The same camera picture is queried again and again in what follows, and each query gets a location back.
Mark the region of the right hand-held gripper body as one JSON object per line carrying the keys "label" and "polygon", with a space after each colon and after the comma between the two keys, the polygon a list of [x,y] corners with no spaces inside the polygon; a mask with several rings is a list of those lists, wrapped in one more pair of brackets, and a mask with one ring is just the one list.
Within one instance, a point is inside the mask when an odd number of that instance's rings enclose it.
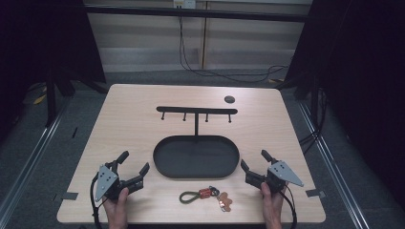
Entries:
{"label": "right hand-held gripper body", "polygon": [[282,191],[287,183],[300,187],[304,186],[304,182],[283,160],[270,164],[265,175],[259,175],[249,170],[249,172],[245,173],[245,182],[258,189],[261,188],[261,183],[264,182],[269,186],[272,193]]}

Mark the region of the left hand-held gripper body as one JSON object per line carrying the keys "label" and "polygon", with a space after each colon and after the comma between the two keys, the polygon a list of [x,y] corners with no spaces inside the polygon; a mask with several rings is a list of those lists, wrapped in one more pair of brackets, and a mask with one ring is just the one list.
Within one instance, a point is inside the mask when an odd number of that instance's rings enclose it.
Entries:
{"label": "left hand-held gripper body", "polygon": [[143,170],[140,170],[136,177],[121,180],[117,172],[119,164],[121,161],[115,160],[100,166],[96,176],[95,201],[100,201],[102,198],[116,200],[124,188],[127,188],[130,194],[143,188]]}

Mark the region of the person's left hand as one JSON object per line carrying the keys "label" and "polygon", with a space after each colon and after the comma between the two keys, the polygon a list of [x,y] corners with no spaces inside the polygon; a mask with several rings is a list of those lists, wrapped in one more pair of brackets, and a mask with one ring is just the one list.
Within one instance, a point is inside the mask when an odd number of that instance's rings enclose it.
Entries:
{"label": "person's left hand", "polygon": [[113,223],[126,223],[127,222],[127,212],[126,212],[126,202],[129,196],[129,189],[123,188],[117,200],[110,200],[105,198],[103,200],[103,207],[105,209],[107,219],[109,222]]}

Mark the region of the person's right hand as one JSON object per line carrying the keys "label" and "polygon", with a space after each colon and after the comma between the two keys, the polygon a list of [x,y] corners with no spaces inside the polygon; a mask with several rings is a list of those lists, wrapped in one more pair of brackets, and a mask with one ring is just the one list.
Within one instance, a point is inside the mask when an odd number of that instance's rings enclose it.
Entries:
{"label": "person's right hand", "polygon": [[261,193],[263,195],[263,217],[265,222],[280,222],[285,190],[273,194],[269,186],[262,182]]}

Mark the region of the black key rack with tray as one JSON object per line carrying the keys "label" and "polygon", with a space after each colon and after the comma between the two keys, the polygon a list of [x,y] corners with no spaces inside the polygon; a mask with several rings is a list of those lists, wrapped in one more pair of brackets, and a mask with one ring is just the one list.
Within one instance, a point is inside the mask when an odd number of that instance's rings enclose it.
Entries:
{"label": "black key rack with tray", "polygon": [[184,179],[223,178],[231,175],[240,160],[236,144],[222,135],[200,135],[200,115],[208,121],[210,115],[226,115],[228,122],[237,109],[158,106],[161,120],[167,113],[194,115],[193,135],[171,135],[162,139],[154,149],[157,170],[165,177]]}

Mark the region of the black metal stand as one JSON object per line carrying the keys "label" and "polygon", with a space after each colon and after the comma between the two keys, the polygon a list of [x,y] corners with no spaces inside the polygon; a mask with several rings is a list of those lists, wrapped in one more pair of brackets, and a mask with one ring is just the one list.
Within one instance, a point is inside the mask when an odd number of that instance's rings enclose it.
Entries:
{"label": "black metal stand", "polygon": [[95,81],[86,78],[85,76],[67,68],[67,67],[51,67],[47,70],[46,78],[46,96],[48,117],[46,126],[50,127],[55,121],[57,116],[56,110],[56,96],[55,89],[58,89],[64,97],[71,97],[75,94],[75,88],[72,80],[79,81],[89,88],[95,90],[100,94],[108,93],[108,90],[99,86]]}

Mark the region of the dark curtain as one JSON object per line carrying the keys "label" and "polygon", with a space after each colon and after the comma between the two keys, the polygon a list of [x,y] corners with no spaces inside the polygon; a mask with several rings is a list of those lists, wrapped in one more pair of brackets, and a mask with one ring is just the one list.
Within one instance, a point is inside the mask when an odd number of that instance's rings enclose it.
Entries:
{"label": "dark curtain", "polygon": [[324,89],[350,140],[405,209],[405,0],[312,0],[286,80]]}
{"label": "dark curtain", "polygon": [[21,103],[59,68],[105,81],[84,0],[0,0],[0,105]]}

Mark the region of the black horizontal bar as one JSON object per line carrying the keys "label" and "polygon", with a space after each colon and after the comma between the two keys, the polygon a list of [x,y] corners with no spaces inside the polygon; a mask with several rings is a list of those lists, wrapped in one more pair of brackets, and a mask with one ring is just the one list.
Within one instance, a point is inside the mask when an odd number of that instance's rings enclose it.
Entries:
{"label": "black horizontal bar", "polygon": [[131,15],[181,16],[181,17],[280,21],[280,22],[298,22],[298,23],[305,23],[311,20],[311,17],[300,14],[240,12],[227,10],[139,8],[139,7],[117,7],[108,5],[92,5],[92,4],[85,4],[84,9],[87,12],[91,13],[131,14]]}

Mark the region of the metal floor rail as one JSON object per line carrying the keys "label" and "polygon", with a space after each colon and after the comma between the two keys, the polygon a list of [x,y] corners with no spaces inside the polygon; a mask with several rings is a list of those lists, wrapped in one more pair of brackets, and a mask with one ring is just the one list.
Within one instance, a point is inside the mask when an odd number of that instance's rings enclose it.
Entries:
{"label": "metal floor rail", "polygon": [[355,228],[372,229],[370,227],[370,224],[367,222],[366,217],[362,209],[360,208],[357,200],[355,199],[350,187],[344,179],[337,163],[335,162],[326,140],[322,137],[321,134],[318,134],[315,137],[314,142],[316,143],[318,151],[322,156],[326,167],[328,168],[334,185],[352,219]]}
{"label": "metal floor rail", "polygon": [[41,137],[33,148],[30,157],[22,168],[22,171],[0,204],[0,229],[6,228],[19,199],[26,189],[33,171],[39,163],[40,158],[48,148],[48,145],[50,144],[54,133],[59,126],[62,116],[66,113],[66,109],[69,104],[69,100],[62,102],[61,108],[56,113],[54,120],[44,129]]}

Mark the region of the white wall socket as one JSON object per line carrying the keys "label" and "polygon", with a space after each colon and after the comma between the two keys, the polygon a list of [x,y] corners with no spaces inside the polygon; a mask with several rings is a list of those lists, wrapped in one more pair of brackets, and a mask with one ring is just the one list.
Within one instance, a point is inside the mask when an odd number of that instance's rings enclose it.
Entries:
{"label": "white wall socket", "polygon": [[194,10],[196,8],[196,0],[173,0],[175,9]]}

